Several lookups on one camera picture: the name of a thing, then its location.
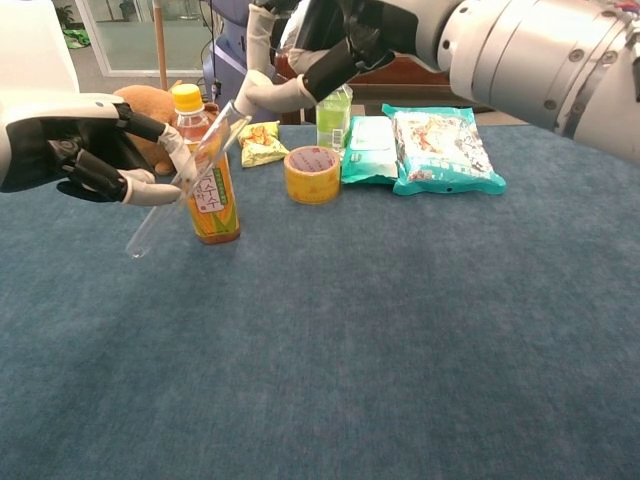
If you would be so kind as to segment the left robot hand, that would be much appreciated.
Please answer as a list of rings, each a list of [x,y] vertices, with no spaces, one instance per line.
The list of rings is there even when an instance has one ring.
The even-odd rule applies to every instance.
[[[157,182],[134,137],[166,151],[173,183]],[[82,200],[158,206],[182,198],[197,176],[180,133],[119,96],[0,89],[0,192],[54,182]]]

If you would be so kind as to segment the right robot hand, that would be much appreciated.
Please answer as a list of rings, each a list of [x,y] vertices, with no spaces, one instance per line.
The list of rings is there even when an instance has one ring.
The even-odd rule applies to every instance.
[[[397,54],[431,72],[441,72],[438,47],[446,23],[461,0],[314,0],[342,15],[344,37],[329,49],[295,47],[290,65],[296,76],[275,84],[270,65],[276,19],[301,0],[252,0],[247,23],[247,73],[237,97],[258,108],[285,113],[312,108],[359,74],[377,70]]]

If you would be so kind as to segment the clear glass test tube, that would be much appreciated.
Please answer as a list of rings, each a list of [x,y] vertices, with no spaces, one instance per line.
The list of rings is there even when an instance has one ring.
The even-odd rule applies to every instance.
[[[250,119],[250,116],[244,115],[236,108],[234,100],[222,108],[213,125],[191,154],[189,165],[193,166],[193,170],[178,173],[172,181],[173,185],[180,188],[180,197],[171,204],[151,209],[126,245],[125,252],[129,257],[141,258],[155,246],[163,232],[186,208],[189,198],[195,193],[200,182],[218,166],[231,143]]]

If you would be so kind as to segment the brown mahjong table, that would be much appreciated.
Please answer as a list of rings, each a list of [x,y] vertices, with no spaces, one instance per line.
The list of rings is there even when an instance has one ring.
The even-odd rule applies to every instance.
[[[348,82],[352,104],[377,113],[382,104],[408,107],[471,107],[475,113],[492,108],[457,96],[451,90],[447,74],[428,72],[408,56],[396,56],[383,68],[354,77]]]

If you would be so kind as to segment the white chair wooden legs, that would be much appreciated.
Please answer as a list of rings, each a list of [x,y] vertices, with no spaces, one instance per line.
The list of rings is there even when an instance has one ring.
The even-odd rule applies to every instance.
[[[42,119],[105,121],[149,139],[166,130],[118,96],[79,91],[49,0],[0,0],[0,133]]]

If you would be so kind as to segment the clear water bottle green label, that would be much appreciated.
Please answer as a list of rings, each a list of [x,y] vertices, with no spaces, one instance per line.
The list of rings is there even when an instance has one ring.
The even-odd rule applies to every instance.
[[[350,127],[353,92],[344,84],[322,100],[316,112],[316,144],[337,152],[345,150],[346,137]]]

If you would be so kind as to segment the brown capybara plush toy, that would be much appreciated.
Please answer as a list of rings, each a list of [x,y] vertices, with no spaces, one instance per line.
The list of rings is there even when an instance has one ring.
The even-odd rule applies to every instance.
[[[116,90],[114,94],[123,98],[134,111],[143,113],[161,123],[168,123],[188,141],[199,140],[219,113],[217,104],[206,102],[203,114],[207,120],[200,123],[191,122],[192,125],[201,125],[201,127],[192,128],[186,126],[185,119],[178,119],[173,97],[169,91],[147,85],[129,85]],[[156,174],[167,176],[175,171],[169,155],[162,146],[131,134],[129,134],[129,138],[148,164],[154,168]]]

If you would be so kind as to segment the teal wet wipes pack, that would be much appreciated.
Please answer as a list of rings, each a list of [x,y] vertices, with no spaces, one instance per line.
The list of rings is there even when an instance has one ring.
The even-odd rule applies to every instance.
[[[354,116],[342,158],[343,184],[393,185],[398,178],[392,122],[384,116]]]

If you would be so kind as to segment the blue-grey machine base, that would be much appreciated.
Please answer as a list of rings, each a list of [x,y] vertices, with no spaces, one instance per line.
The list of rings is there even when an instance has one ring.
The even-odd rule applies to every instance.
[[[251,0],[200,0],[211,40],[203,60],[205,91],[219,107],[232,100],[246,74],[247,22]]]

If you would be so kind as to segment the teal noodle package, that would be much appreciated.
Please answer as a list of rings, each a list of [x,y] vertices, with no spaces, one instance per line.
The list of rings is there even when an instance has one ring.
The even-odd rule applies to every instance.
[[[397,151],[393,193],[501,195],[507,183],[490,161],[470,108],[385,104]]]

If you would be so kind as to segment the yellow snack bag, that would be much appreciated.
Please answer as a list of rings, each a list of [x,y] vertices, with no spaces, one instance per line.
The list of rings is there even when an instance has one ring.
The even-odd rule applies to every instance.
[[[283,160],[289,150],[279,138],[279,121],[251,123],[239,133],[241,166],[252,168]]]

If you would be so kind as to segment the yellow tape roll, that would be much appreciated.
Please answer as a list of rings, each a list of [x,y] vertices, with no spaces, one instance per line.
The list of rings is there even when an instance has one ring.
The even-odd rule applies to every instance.
[[[304,146],[291,150],[283,160],[289,197],[302,204],[318,205],[333,200],[341,185],[341,159],[332,149]]]

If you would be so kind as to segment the corn tea bottle yellow cap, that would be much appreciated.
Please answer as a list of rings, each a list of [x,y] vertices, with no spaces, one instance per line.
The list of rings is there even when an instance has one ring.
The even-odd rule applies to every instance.
[[[219,107],[204,102],[195,84],[176,85],[171,95],[176,112],[174,127],[194,152],[217,118]],[[226,155],[201,180],[188,206],[195,234],[203,243],[226,243],[239,237],[240,223]]]

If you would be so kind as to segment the blue felt table mat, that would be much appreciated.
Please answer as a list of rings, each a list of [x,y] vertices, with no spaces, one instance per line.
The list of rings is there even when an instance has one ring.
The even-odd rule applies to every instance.
[[[481,131],[501,196],[235,167],[242,234],[0,194],[0,480],[640,480],[640,167]]]

